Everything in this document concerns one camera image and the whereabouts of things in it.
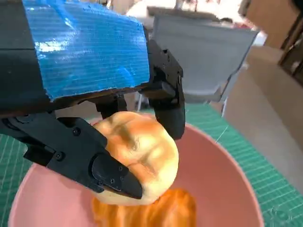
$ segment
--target white chair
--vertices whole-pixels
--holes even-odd
[[[229,92],[257,34],[209,20],[158,14],[151,38],[169,49],[183,68],[185,102],[223,102],[224,115]]]

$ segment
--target blue tape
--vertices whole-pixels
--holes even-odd
[[[149,81],[143,26],[99,4],[23,0],[51,100]]]

